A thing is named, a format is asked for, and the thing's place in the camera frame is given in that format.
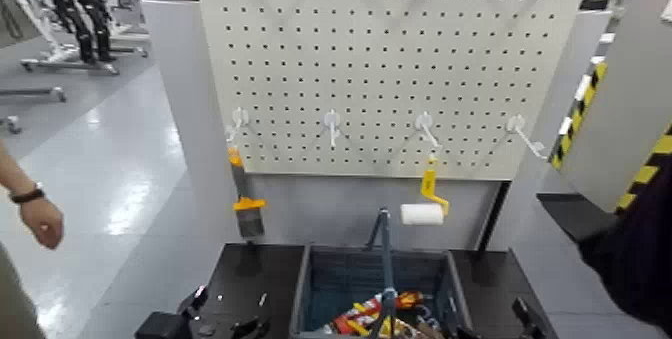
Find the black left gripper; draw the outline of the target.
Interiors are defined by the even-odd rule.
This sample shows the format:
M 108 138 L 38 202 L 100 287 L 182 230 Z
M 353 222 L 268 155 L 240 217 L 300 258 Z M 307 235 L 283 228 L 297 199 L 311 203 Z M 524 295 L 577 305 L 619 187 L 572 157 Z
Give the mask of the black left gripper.
M 252 319 L 237 322 L 232 311 L 200 311 L 209 297 L 207 285 L 199 286 L 178 306 L 178 313 L 189 316 L 189 328 L 194 339 L 262 339 L 271 331 L 271 314 L 267 308 L 268 293 L 258 301 L 259 314 Z

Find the bare person hand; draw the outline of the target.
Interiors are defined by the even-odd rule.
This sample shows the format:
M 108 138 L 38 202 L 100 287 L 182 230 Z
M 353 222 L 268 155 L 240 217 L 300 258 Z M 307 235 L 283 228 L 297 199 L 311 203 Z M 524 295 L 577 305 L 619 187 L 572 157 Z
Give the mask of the bare person hand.
M 63 213 L 47 198 L 38 198 L 20 205 L 22 222 L 37 242 L 51 250 L 63 239 Z

